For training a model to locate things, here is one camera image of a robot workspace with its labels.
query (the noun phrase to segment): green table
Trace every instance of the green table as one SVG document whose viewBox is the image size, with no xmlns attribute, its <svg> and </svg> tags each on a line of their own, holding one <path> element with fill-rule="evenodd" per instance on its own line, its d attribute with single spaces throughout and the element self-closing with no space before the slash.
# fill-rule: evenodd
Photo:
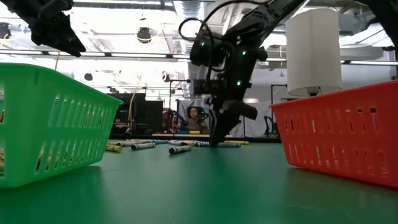
<svg viewBox="0 0 398 224">
<path fill-rule="evenodd" d="M 0 223 L 398 223 L 398 192 L 289 166 L 280 144 L 106 152 L 0 190 Z"/>
</svg>

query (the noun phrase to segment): cable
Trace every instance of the cable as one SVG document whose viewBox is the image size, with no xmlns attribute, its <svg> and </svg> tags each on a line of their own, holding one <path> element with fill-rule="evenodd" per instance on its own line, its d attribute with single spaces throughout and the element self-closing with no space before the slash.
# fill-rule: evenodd
<svg viewBox="0 0 398 224">
<path fill-rule="evenodd" d="M 208 70 L 207 70 L 207 74 L 206 74 L 206 83 L 207 83 L 207 85 L 210 84 L 211 71 L 213 70 L 213 57 L 212 57 L 212 54 L 213 54 L 214 47 L 215 47 L 215 43 L 214 43 L 214 40 L 213 40 L 213 35 L 212 35 L 212 33 L 211 33 L 211 30 L 210 30 L 209 26 L 207 25 L 207 21 L 208 21 L 208 20 L 212 17 L 212 15 L 213 15 L 214 13 L 216 13 L 219 9 L 221 9 L 222 7 L 225 7 L 225 6 L 227 6 L 227 5 L 230 5 L 230 4 L 235 4 L 235 3 L 251 3 L 251 4 L 261 5 L 261 4 L 269 4 L 269 3 L 273 2 L 273 1 L 275 1 L 275 0 L 268 0 L 268 1 L 265 1 L 265 2 L 257 2 L 257 1 L 251 1 L 251 0 L 233 0 L 233 1 L 227 1 L 227 2 L 224 2 L 224 3 L 220 4 L 219 6 L 215 7 L 215 8 L 207 15 L 207 17 L 206 17 L 205 20 L 203 20 L 203 21 L 200 20 L 200 19 L 191 17 L 191 18 L 185 19 L 184 21 L 181 22 L 181 24 L 180 24 L 179 27 L 178 27 L 178 33 L 180 34 L 180 36 L 181 36 L 181 38 L 182 38 L 183 40 L 195 41 L 195 39 L 196 39 L 196 37 L 191 37 L 191 38 L 185 37 L 185 36 L 181 33 L 181 30 L 182 30 L 182 27 L 184 26 L 184 24 L 186 24 L 186 23 L 189 22 L 189 21 L 199 21 L 199 22 L 201 22 L 199 31 L 201 31 L 202 28 L 205 27 L 206 31 L 208 32 L 208 35 L 209 35 L 209 38 L 210 38 L 210 52 L 209 52 L 209 58 L 208 58 L 208 59 L 209 59 L 209 65 L 208 65 Z"/>
<path fill-rule="evenodd" d="M 214 49 L 214 46 L 215 46 L 214 39 L 213 39 L 213 34 L 211 33 L 211 30 L 210 30 L 209 26 L 205 23 L 205 21 L 202 21 L 202 20 L 197 19 L 197 18 L 188 18 L 188 19 L 185 19 L 184 21 L 182 21 L 180 26 L 178 27 L 178 33 L 180 34 L 180 36 L 181 36 L 181 38 L 183 40 L 195 41 L 195 38 L 191 38 L 190 39 L 188 37 L 185 37 L 181 33 L 181 29 L 184 26 L 184 24 L 186 24 L 189 21 L 199 21 L 199 22 L 201 22 L 201 27 L 205 26 L 205 28 L 206 28 L 206 30 L 208 32 L 209 38 L 210 38 L 210 53 L 209 53 L 209 58 L 208 58 L 209 59 L 209 64 L 208 64 L 208 70 L 207 70 L 207 74 L 206 74 L 206 83 L 207 83 L 207 85 L 209 85 L 210 84 L 210 78 L 211 78 L 211 71 L 212 71 L 212 67 L 213 67 L 213 56 L 212 56 L 212 54 L 213 54 L 213 49 Z"/>
<path fill-rule="evenodd" d="M 54 68 L 55 71 L 57 71 L 57 68 L 58 68 L 58 61 L 60 60 L 60 54 L 61 54 L 61 51 L 58 51 L 57 60 L 55 61 L 55 68 Z"/>
<path fill-rule="evenodd" d="M 139 78 L 138 78 L 138 82 L 137 82 L 137 86 L 136 86 L 136 90 L 134 91 L 134 93 L 132 94 L 131 100 L 130 100 L 130 106 L 129 106 L 129 115 L 128 115 L 128 119 L 129 119 L 129 123 L 127 124 L 127 128 L 131 128 L 131 123 L 132 123 L 132 119 L 131 119 L 131 105 L 132 105 L 132 101 L 134 100 L 134 97 L 136 96 L 136 92 L 139 86 L 139 82 L 141 81 L 141 76 L 142 76 L 142 71 L 139 74 Z"/>
</svg>

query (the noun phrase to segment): white cylinder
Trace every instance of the white cylinder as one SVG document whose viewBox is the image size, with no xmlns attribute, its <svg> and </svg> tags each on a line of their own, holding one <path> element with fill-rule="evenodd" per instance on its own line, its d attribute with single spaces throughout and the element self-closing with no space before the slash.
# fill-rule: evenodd
<svg viewBox="0 0 398 224">
<path fill-rule="evenodd" d="M 290 95 L 341 90 L 338 13 L 312 9 L 286 25 L 287 88 Z"/>
</svg>

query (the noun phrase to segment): ceiling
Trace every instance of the ceiling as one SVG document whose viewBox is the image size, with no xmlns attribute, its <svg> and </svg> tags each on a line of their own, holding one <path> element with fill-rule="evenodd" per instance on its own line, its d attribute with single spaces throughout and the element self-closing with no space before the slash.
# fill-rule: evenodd
<svg viewBox="0 0 398 224">
<path fill-rule="evenodd" d="M 216 6 L 225 2 L 218 1 L 130 1 L 130 0 L 75 0 L 75 7 L 66 12 L 71 17 L 73 30 L 79 36 L 88 52 L 117 52 L 117 53 L 146 53 L 146 54 L 189 54 L 192 43 L 182 40 L 177 32 L 178 25 L 183 18 L 203 18 Z M 245 12 L 255 6 L 252 4 L 232 4 L 220 9 L 210 20 L 212 31 L 224 33 L 227 28 L 240 21 Z M 340 11 L 340 44 L 345 48 L 342 57 L 364 60 L 360 55 L 367 55 L 365 59 L 375 60 L 382 55 L 380 47 L 392 45 L 391 40 L 382 31 L 379 24 L 368 27 L 367 23 L 374 16 L 366 6 L 354 3 L 352 0 L 311 0 L 306 1 L 299 12 L 317 7 L 328 7 Z M 271 57 L 285 57 L 284 23 L 280 23 L 263 46 L 268 49 Z M 56 52 L 46 46 L 36 46 L 30 40 L 27 24 L 10 13 L 0 3 L 0 22 L 10 24 L 12 37 L 3 40 L 0 50 L 38 50 Z M 183 29 L 185 35 L 194 36 L 199 24 L 189 23 Z M 140 27 L 149 27 L 152 35 L 149 44 L 142 44 L 137 40 Z M 55 68 L 57 53 L 45 57 L 31 55 L 2 54 L 3 62 L 24 62 Z M 284 67 L 283 63 L 268 63 L 258 65 L 258 69 L 275 69 Z M 169 94 L 169 84 L 162 80 L 165 73 L 172 79 L 196 78 L 203 75 L 205 69 L 198 68 L 186 60 L 163 60 L 142 62 L 139 58 L 129 60 L 108 60 L 106 58 L 63 58 L 57 64 L 57 70 L 77 80 L 102 91 L 107 88 L 98 86 L 117 86 L 120 92 L 135 91 L 134 86 L 148 86 L 149 88 L 163 88 L 151 91 L 154 97 Z M 84 74 L 92 73 L 93 81 L 86 81 Z M 175 98 L 190 96 L 186 83 L 179 86 Z"/>
</svg>

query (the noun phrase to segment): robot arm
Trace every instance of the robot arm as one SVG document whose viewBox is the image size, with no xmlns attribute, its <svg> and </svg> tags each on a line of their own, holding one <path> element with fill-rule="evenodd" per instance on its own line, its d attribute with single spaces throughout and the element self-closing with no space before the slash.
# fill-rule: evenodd
<svg viewBox="0 0 398 224">
<path fill-rule="evenodd" d="M 398 45 L 398 2 L 389 0 L 358 0 L 365 3 L 379 19 L 393 43 Z M 242 102 L 257 60 L 265 60 L 267 53 L 260 48 L 278 23 L 304 0 L 275 0 L 261 4 L 247 13 L 225 35 L 199 31 L 190 59 L 194 65 L 224 68 L 214 80 L 194 80 L 194 94 L 211 94 L 207 100 L 211 114 L 210 146 L 216 146 L 239 123 L 240 116 L 255 119 L 257 110 Z"/>
<path fill-rule="evenodd" d="M 73 0 L 0 1 L 28 23 L 35 44 L 44 44 L 76 57 L 86 51 L 70 27 L 70 17 L 63 13 L 72 8 Z"/>
</svg>

